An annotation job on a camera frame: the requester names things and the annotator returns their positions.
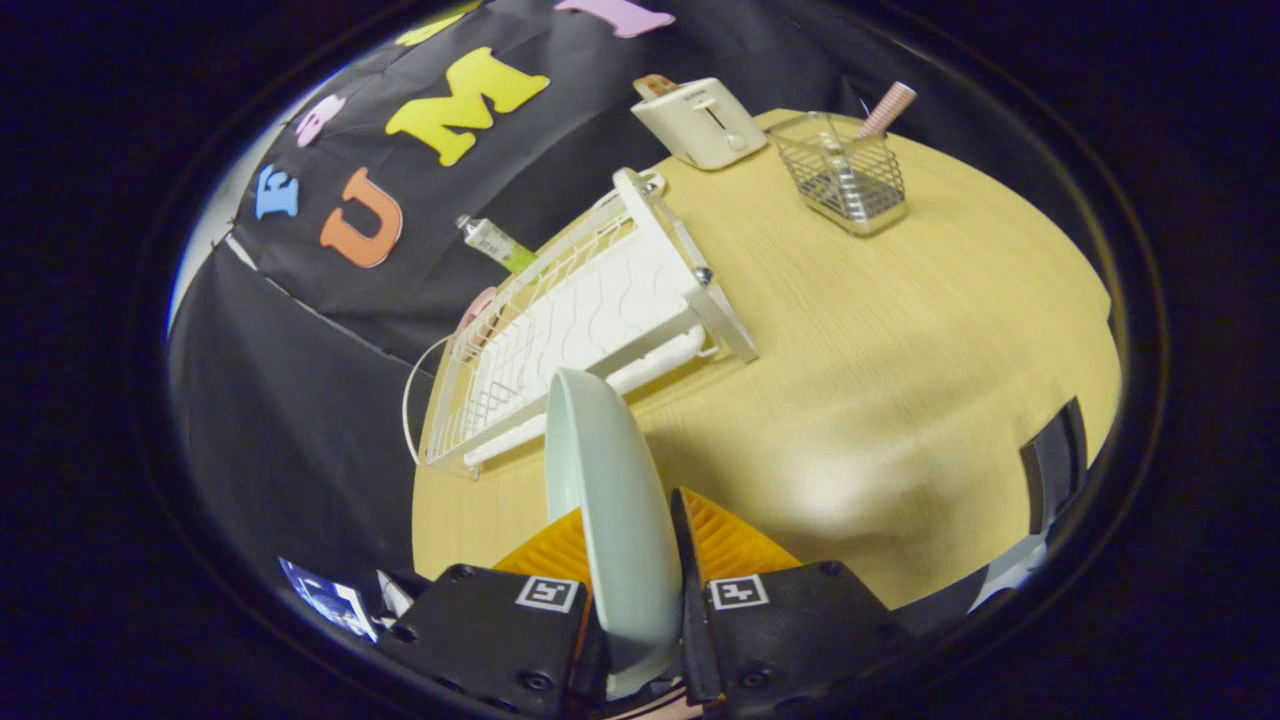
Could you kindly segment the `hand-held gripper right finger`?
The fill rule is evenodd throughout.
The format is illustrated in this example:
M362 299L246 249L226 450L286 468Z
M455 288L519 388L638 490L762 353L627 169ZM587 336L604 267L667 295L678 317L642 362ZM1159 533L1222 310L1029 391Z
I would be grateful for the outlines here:
M845 564L801 562L689 488L669 510L684 682L705 717L814 717L905 652L905 626Z

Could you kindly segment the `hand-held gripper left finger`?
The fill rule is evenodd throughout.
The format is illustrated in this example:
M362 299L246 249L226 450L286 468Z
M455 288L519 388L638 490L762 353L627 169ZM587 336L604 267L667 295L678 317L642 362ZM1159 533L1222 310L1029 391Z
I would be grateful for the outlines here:
M575 509L494 568L445 569L376 642L458 697L531 719L605 705L608 652Z

